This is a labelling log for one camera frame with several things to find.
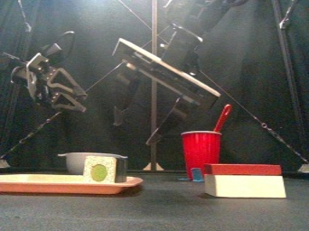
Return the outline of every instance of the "sponge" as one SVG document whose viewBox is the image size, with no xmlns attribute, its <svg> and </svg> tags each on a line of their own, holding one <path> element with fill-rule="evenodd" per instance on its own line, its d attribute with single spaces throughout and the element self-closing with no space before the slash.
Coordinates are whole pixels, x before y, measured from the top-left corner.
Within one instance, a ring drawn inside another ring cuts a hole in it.
<svg viewBox="0 0 309 231">
<path fill-rule="evenodd" d="M 87 156 L 83 169 L 85 180 L 91 183 L 116 183 L 117 163 L 116 157 Z"/>
</svg>

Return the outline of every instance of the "blue object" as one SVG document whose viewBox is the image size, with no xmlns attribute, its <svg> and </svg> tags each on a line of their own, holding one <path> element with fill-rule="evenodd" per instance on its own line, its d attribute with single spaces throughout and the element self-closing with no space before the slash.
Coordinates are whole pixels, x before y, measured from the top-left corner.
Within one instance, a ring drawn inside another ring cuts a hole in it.
<svg viewBox="0 0 309 231">
<path fill-rule="evenodd" d="M 194 182 L 204 182 L 204 174 L 200 168 L 192 168 L 192 177 Z"/>
</svg>

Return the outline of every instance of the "black backdrop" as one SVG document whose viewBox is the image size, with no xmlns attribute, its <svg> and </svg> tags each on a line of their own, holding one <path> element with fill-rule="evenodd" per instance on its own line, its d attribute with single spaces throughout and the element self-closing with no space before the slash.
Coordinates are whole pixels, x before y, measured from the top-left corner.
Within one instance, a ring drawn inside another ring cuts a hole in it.
<svg viewBox="0 0 309 231">
<path fill-rule="evenodd" d="M 166 1 L 158 1 L 158 42 L 173 33 L 164 15 Z M 279 1 L 285 12 L 289 1 Z M 66 162 L 57 155 L 63 152 L 112 152 L 130 157 L 130 168 L 142 169 L 150 162 L 152 82 L 142 80 L 125 124 L 114 127 L 113 107 L 121 88 L 114 77 L 118 65 L 113 57 L 118 38 L 152 50 L 153 1 L 37 0 L 22 1 L 31 33 L 26 32 L 18 1 L 2 1 L 2 51 L 30 59 L 46 44 L 57 41 L 67 31 L 77 33 L 74 50 L 61 66 L 66 68 L 83 89 L 89 90 L 85 113 L 65 112 L 58 119 L 10 155 L 13 166 L 63 168 Z M 291 18 L 289 48 L 303 129 L 308 138 L 308 2 L 300 1 Z M 69 42 L 62 41 L 69 49 Z M 157 146 L 157 159 L 166 170 L 184 170 L 180 133 L 213 130 L 223 107 L 233 105 L 233 113 L 223 130 L 223 162 L 277 163 L 285 171 L 300 168 L 301 159 L 280 143 L 235 102 L 283 136 L 287 143 L 308 158 L 308 145 L 300 139 L 288 75 L 279 42 L 272 1 L 249 1 L 233 8 L 217 27 L 204 35 L 198 50 L 201 81 L 216 88 L 223 97 L 209 111 L 196 115 L 194 122 L 181 125 Z M 46 118 L 55 114 L 37 106 L 26 88 L 10 83 L 13 67 L 2 63 L 2 154 L 19 142 Z M 158 123 L 168 115 L 176 96 L 158 89 Z"/>
</svg>

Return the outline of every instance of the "black table surface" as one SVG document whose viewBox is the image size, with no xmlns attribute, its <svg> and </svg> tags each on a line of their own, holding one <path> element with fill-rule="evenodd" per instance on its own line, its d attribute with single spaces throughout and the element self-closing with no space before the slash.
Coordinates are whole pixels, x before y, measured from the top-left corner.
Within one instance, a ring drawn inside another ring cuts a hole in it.
<svg viewBox="0 0 309 231">
<path fill-rule="evenodd" d="M 0 194 L 0 230 L 309 230 L 309 181 L 285 199 L 216 198 L 184 173 L 137 173 L 117 195 Z"/>
</svg>

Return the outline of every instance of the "green circle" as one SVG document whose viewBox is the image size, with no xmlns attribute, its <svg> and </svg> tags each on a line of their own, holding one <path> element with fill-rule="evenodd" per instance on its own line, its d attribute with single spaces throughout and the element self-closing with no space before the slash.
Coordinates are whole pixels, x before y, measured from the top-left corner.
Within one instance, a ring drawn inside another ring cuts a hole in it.
<svg viewBox="0 0 309 231">
<path fill-rule="evenodd" d="M 95 166 L 93 166 L 93 180 L 95 181 L 103 181 L 106 179 L 107 176 L 107 168 L 105 165 L 102 164 L 97 164 Z"/>
</svg>

